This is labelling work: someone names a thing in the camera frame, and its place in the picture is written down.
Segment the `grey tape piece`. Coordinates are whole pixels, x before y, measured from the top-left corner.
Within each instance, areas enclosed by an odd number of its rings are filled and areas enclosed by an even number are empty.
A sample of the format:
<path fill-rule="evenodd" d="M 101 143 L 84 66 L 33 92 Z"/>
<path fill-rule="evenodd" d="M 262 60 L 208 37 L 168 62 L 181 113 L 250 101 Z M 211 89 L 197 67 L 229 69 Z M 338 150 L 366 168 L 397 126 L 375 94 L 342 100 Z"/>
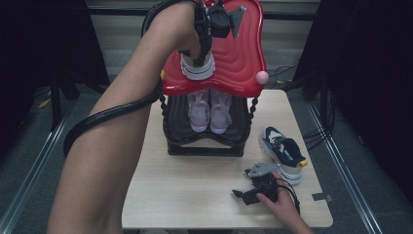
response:
<path fill-rule="evenodd" d="M 315 193 L 312 195 L 312 197 L 315 202 L 325 201 L 326 203 L 329 203 L 333 200 L 331 195 L 325 193 Z"/>

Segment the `person's right hand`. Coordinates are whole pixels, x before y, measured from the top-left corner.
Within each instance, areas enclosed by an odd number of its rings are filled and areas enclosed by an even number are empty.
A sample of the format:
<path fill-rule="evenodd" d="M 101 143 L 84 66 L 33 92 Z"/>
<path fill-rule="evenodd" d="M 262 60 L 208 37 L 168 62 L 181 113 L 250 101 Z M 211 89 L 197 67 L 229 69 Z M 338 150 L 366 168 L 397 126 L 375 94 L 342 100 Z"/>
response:
<path fill-rule="evenodd" d="M 273 202 L 261 193 L 257 193 L 256 197 L 281 223 L 289 228 L 294 227 L 301 220 L 301 216 L 294 206 L 290 193 L 285 189 L 285 184 L 281 176 L 277 172 L 272 171 L 272 177 L 276 179 L 278 184 L 278 200 Z"/>

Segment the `metal floor rail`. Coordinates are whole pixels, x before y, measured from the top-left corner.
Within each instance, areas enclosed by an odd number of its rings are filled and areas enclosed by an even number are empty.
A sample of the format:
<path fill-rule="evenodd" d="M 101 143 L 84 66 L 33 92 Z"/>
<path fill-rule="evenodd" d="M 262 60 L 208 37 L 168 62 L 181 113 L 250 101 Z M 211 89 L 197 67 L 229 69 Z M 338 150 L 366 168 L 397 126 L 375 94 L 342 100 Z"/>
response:
<path fill-rule="evenodd" d="M 36 160 L 32 164 L 27 176 L 24 178 L 24 181 L 19 186 L 17 194 L 0 218 L 0 234 L 12 234 L 16 223 L 19 220 L 19 216 L 32 193 L 33 187 L 37 183 L 40 174 L 43 172 L 45 165 L 49 161 L 72 111 L 72 105 L 67 107 L 63 111 L 61 120 L 59 120 L 56 126 L 48 133 L 45 142 L 42 144 L 41 150 L 36 156 Z"/>
<path fill-rule="evenodd" d="M 357 185 L 355 178 L 353 177 L 346 161 L 343 158 L 342 153 L 338 149 L 338 146 L 334 138 L 327 132 L 327 129 L 323 126 L 320 119 L 320 113 L 314 104 L 308 105 L 309 112 L 313 118 L 314 123 L 317 126 L 317 130 L 321 136 L 321 140 L 324 143 L 340 177 L 342 178 L 344 185 L 357 209 L 357 212 L 368 232 L 368 234 L 384 234 L 383 230 L 373 213 L 365 197 L 361 193 L 359 186 Z"/>

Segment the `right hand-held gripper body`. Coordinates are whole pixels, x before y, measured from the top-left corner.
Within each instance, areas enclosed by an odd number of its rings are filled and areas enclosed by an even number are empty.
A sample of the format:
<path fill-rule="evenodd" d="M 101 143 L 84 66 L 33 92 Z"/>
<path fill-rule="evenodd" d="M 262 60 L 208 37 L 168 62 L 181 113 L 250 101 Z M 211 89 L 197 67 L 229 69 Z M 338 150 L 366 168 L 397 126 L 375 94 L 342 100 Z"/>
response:
<path fill-rule="evenodd" d="M 251 179 L 253 189 L 264 194 L 272 202 L 278 200 L 278 183 L 272 175 L 276 168 L 276 164 L 255 163 L 250 169 L 245 170 L 245 174 Z"/>

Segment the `navy and white sneaker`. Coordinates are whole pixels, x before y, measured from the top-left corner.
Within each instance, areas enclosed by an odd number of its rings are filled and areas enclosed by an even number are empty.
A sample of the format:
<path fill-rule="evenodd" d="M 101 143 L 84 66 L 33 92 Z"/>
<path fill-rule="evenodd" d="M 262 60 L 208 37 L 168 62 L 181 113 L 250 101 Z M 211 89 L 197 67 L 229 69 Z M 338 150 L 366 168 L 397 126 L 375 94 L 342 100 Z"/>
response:
<path fill-rule="evenodd" d="M 202 81 L 212 76 L 215 71 L 215 60 L 211 52 L 207 63 L 202 67 L 194 67 L 193 59 L 184 52 L 180 52 L 180 68 L 183 75 L 192 81 Z"/>
<path fill-rule="evenodd" d="M 286 137 L 272 126 L 263 129 L 259 138 L 263 152 L 278 166 L 278 174 L 291 185 L 301 182 L 302 169 L 308 160 L 293 138 Z"/>

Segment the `person's left hand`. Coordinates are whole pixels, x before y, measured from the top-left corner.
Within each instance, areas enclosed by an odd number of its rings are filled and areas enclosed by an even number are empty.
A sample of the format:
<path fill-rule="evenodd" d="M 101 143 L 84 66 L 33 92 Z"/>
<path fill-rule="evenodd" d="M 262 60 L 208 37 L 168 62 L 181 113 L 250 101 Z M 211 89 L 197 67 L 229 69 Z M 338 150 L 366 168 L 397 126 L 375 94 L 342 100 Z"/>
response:
<path fill-rule="evenodd" d="M 198 33 L 195 30 L 195 9 L 198 1 L 184 0 L 175 3 L 155 16 L 150 28 L 165 36 L 165 45 L 174 50 L 187 52 L 197 59 L 201 54 Z"/>

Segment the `black metal stand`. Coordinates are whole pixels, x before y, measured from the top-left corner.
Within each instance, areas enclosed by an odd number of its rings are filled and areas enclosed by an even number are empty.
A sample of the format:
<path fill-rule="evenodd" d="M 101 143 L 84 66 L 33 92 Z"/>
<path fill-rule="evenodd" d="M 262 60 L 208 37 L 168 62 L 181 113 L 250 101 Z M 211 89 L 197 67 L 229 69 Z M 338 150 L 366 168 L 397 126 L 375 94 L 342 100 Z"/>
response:
<path fill-rule="evenodd" d="M 56 72 L 51 77 L 52 125 L 54 131 L 62 120 L 60 94 L 69 100 L 76 100 L 80 93 L 75 82 L 68 75 L 59 75 Z"/>

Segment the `dark curtain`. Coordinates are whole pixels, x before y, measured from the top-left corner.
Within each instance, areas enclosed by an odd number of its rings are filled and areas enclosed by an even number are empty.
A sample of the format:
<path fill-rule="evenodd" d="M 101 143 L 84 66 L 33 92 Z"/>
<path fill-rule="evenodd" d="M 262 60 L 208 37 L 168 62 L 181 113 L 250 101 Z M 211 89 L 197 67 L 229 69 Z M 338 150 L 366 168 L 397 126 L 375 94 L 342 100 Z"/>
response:
<path fill-rule="evenodd" d="M 294 79 L 331 90 L 413 206 L 413 0 L 319 0 Z"/>
<path fill-rule="evenodd" d="M 0 0 L 0 159 L 43 86 L 108 85 L 86 0 Z"/>

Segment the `red and black shoe rack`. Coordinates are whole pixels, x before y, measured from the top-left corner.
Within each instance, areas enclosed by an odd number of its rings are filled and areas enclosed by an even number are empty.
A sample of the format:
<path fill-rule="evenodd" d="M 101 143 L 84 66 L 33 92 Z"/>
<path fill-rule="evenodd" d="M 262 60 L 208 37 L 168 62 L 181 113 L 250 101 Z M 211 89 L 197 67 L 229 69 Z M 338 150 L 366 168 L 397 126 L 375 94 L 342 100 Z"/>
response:
<path fill-rule="evenodd" d="M 251 130 L 255 105 L 263 86 L 256 75 L 266 69 L 261 48 L 263 11 L 258 0 L 224 0 L 225 10 L 246 8 L 239 36 L 214 38 L 211 52 L 215 71 L 205 81 L 191 81 L 180 70 L 180 54 L 169 56 L 163 75 L 161 98 L 164 133 L 170 155 L 241 157 Z M 201 89 L 217 89 L 231 96 L 233 122 L 219 135 L 211 130 L 196 133 L 190 128 L 186 95 Z"/>

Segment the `yellow tape strip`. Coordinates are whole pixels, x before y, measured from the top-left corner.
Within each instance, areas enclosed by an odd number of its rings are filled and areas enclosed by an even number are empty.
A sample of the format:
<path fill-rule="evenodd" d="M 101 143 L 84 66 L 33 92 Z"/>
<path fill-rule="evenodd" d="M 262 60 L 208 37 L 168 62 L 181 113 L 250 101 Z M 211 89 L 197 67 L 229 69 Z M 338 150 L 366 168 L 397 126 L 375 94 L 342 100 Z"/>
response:
<path fill-rule="evenodd" d="M 46 96 L 44 96 L 44 98 L 43 98 L 43 99 L 41 100 L 41 102 L 37 105 L 37 107 L 38 107 L 39 109 L 42 109 L 42 108 L 46 107 L 46 106 L 50 103 L 51 99 L 52 99 L 52 94 L 51 94 L 51 93 L 48 93 Z"/>

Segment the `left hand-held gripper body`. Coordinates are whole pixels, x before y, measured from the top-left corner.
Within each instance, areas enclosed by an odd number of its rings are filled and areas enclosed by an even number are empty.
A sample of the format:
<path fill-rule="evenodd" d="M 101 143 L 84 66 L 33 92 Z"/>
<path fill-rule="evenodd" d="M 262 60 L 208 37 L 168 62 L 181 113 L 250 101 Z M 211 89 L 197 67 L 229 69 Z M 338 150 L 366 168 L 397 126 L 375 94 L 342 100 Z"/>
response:
<path fill-rule="evenodd" d="M 201 52 L 198 60 L 205 60 L 212 47 L 212 38 L 226 38 L 232 33 L 234 38 L 239 35 L 239 29 L 246 7 L 228 12 L 222 0 L 217 0 L 209 8 L 198 4 L 195 8 L 195 30 L 198 34 Z"/>

